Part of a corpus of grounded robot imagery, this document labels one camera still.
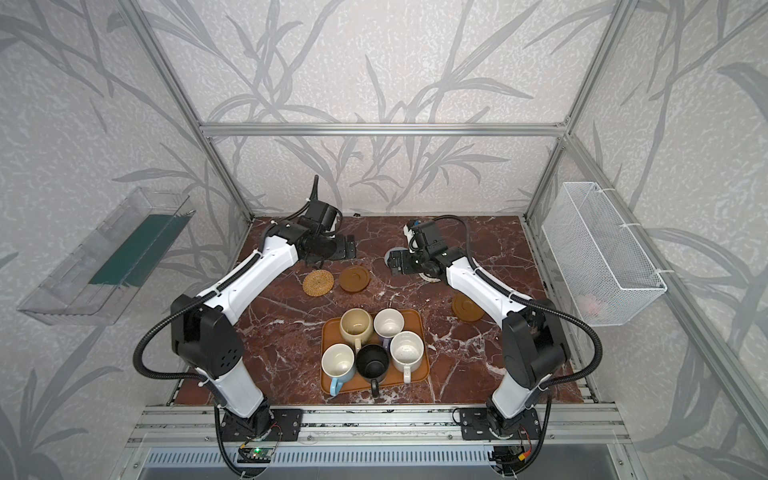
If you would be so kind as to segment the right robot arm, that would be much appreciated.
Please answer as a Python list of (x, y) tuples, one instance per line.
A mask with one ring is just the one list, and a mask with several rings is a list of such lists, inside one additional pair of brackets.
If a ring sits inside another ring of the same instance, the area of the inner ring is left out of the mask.
[[(507, 286), (475, 260), (467, 223), (455, 215), (412, 220), (403, 227), (405, 248), (388, 254), (397, 273), (419, 274), (464, 294), (500, 327), (506, 374), (488, 402), (488, 413), (502, 425), (532, 407), (550, 387), (582, 379), (601, 364), (604, 349), (597, 332), (583, 320), (559, 311), (547, 299), (535, 300)], [(593, 345), (587, 366), (557, 377), (570, 358), (563, 324), (582, 330)]]

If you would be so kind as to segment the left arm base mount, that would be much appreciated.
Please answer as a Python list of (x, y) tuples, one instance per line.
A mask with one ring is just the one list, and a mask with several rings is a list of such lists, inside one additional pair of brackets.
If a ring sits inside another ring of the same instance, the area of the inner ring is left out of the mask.
[(302, 409), (279, 408), (269, 412), (257, 411), (252, 417), (243, 419), (225, 410), (219, 433), (223, 442), (295, 442), (301, 430), (303, 413)]

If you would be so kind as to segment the cream woven coaster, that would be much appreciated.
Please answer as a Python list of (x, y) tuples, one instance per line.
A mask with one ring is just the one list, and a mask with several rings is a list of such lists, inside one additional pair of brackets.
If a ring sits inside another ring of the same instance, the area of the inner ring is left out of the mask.
[(442, 281), (441, 274), (419, 273), (419, 277), (428, 283), (438, 283)]

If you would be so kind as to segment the grey woven coaster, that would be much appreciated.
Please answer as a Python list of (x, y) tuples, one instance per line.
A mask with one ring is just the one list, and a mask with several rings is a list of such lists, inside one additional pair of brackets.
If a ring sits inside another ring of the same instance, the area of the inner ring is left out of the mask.
[(385, 264), (386, 264), (386, 265), (389, 265), (389, 259), (390, 259), (390, 257), (392, 256), (392, 254), (393, 254), (394, 252), (397, 252), (397, 251), (402, 251), (402, 250), (406, 250), (406, 251), (407, 251), (407, 249), (406, 249), (406, 248), (404, 248), (404, 247), (393, 247), (393, 248), (391, 248), (390, 250), (388, 250), (388, 251), (385, 253), (385, 255), (384, 255), (384, 262), (385, 262)]

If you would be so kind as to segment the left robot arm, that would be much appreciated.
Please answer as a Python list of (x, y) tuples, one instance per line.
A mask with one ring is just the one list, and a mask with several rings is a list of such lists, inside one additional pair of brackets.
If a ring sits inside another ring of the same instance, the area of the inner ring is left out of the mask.
[[(343, 214), (336, 207), (309, 199), (299, 211), (272, 220), (257, 247), (235, 269), (198, 295), (181, 295), (171, 313), (139, 340), (133, 366), (155, 380), (192, 379), (208, 388), (230, 414), (250, 419), (266, 407), (243, 360), (244, 347), (235, 325), (246, 308), (285, 270), (297, 262), (339, 260), (349, 240), (339, 233)], [(172, 330), (171, 348), (191, 367), (186, 372), (150, 369), (143, 355), (165, 327)]]

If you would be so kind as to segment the woven straw coaster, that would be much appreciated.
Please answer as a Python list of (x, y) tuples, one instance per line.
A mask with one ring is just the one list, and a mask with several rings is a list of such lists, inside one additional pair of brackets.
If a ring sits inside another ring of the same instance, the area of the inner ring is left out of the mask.
[(302, 283), (302, 289), (310, 297), (326, 295), (334, 288), (335, 280), (327, 270), (314, 270), (309, 273)]

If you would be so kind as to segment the brown wooden saucer coaster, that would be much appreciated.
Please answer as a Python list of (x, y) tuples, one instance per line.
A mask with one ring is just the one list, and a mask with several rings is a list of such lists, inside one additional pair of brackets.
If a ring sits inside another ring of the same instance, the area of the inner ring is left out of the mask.
[(371, 274), (367, 268), (361, 265), (353, 265), (345, 268), (339, 275), (339, 286), (347, 293), (358, 293), (367, 288), (371, 280)]

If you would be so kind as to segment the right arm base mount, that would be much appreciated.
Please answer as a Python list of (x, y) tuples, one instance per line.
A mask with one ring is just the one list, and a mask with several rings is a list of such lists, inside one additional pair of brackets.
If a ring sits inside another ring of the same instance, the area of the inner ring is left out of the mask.
[(523, 410), (513, 418), (490, 407), (463, 407), (454, 410), (454, 421), (465, 441), (537, 440), (543, 418), (534, 408)]

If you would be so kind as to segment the beige ceramic mug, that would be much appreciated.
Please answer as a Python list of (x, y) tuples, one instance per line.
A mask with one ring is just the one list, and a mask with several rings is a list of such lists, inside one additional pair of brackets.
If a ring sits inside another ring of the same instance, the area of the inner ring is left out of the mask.
[(373, 334), (373, 318), (362, 308), (350, 309), (342, 315), (339, 331), (343, 340), (359, 352)]

